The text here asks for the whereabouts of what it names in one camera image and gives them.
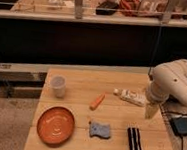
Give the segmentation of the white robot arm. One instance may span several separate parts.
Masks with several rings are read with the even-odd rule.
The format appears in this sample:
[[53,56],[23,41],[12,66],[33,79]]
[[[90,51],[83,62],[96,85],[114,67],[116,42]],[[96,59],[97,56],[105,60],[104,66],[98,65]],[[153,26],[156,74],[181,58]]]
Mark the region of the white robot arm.
[[152,80],[146,88],[145,117],[152,119],[170,96],[187,106],[187,59],[159,64],[153,68]]

